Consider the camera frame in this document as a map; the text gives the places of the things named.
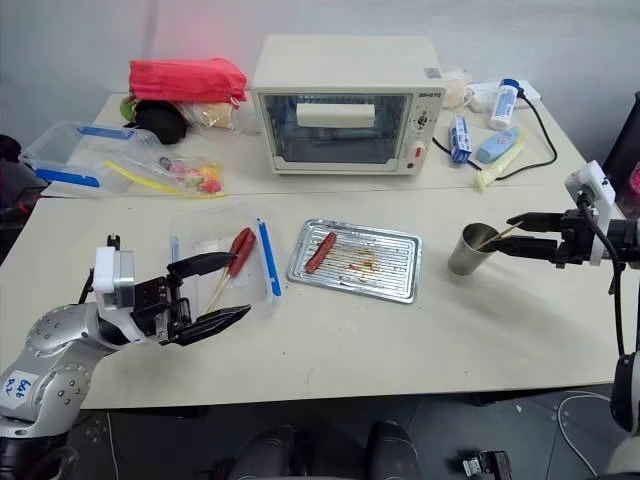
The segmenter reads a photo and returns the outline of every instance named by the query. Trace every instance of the stainless steel cup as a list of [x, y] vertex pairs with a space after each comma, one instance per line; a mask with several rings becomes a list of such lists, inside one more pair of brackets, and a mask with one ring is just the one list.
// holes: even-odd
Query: stainless steel cup
[[496, 251], [491, 243], [476, 250], [476, 247], [498, 234], [498, 231], [484, 223], [472, 223], [462, 230], [456, 248], [449, 257], [449, 270], [457, 275], [470, 275]]

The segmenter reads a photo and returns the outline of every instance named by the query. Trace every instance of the toaster oven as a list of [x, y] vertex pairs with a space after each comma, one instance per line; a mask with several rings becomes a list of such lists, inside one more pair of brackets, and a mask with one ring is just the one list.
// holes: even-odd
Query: toaster oven
[[251, 91], [276, 173], [412, 175], [445, 86], [428, 37], [269, 35]]

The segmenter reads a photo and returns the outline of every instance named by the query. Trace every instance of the blue lid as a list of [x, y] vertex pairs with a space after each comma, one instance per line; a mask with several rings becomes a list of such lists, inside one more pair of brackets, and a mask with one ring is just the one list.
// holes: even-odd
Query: blue lid
[[503, 79], [500, 82], [500, 86], [502, 86], [502, 85], [509, 85], [510, 87], [520, 88], [520, 84], [516, 80], [513, 80], [512, 78]]

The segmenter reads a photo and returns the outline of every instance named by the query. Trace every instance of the red bag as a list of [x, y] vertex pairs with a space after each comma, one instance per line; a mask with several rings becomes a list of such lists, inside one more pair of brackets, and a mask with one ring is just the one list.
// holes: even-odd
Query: red bag
[[224, 58], [131, 60], [129, 86], [141, 100], [245, 101], [247, 77]]

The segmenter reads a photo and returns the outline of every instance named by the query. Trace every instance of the white table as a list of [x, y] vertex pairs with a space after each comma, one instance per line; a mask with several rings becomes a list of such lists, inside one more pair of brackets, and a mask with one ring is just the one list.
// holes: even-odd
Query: white table
[[[571, 207], [561, 188], [500, 188], [485, 195], [470, 189], [261, 194], [243, 200], [267, 219], [273, 237], [284, 292], [275, 314], [247, 317], [186, 348], [129, 346], [99, 364], [86, 408], [526, 389], [612, 378], [617, 357], [606, 294], [609, 265], [559, 271], [495, 254], [468, 278], [446, 267], [462, 226], [484, 221], [499, 227], [528, 210]], [[142, 281], [164, 273], [170, 219], [207, 205], [169, 198], [40, 201], [0, 269], [0, 368], [19, 353], [38, 316], [76, 301], [95, 247], [107, 234], [119, 233], [123, 248], [135, 250]], [[421, 235], [416, 302], [400, 305], [289, 283], [286, 265], [303, 222], [312, 217]], [[635, 272], [624, 276], [630, 342], [638, 278]], [[29, 296], [31, 301], [18, 300]]]
[[[111, 95], [97, 116], [95, 123], [105, 126], [122, 126], [124, 120], [120, 115], [119, 105], [124, 97], [125, 95], [122, 94]], [[576, 148], [544, 105], [538, 103], [536, 108], [558, 150], [558, 161], [548, 167], [531, 170], [526, 174], [516, 175], [502, 182], [495, 182], [494, 187], [549, 186], [552, 182], [560, 185], [567, 175], [584, 164], [584, 160]], [[480, 145], [485, 139], [496, 133], [487, 128], [487, 115], [474, 114], [466, 108], [460, 109], [459, 112], [463, 113], [471, 124], [474, 145]], [[435, 137], [439, 138], [443, 145], [449, 143], [447, 132], [453, 113], [444, 110], [436, 125]], [[529, 109], [516, 110], [512, 125], [525, 131], [526, 148], [510, 169], [551, 159], [551, 151], [532, 111]], [[231, 194], [459, 188], [473, 186], [475, 175], [471, 167], [452, 167], [450, 157], [438, 150], [435, 145], [430, 145], [424, 167], [415, 176], [277, 175], [270, 169], [270, 160], [264, 139], [261, 136], [236, 134], [233, 131], [219, 128], [212, 128], [203, 134], [189, 133], [185, 139], [170, 146], [169, 149], [178, 156], [206, 156], [220, 162], [224, 166], [225, 190]], [[45, 191], [45, 195], [89, 197], [96, 196], [98, 193], [89, 187], [54, 182]], [[133, 185], [128, 195], [157, 196], [158, 192], [140, 185]]]

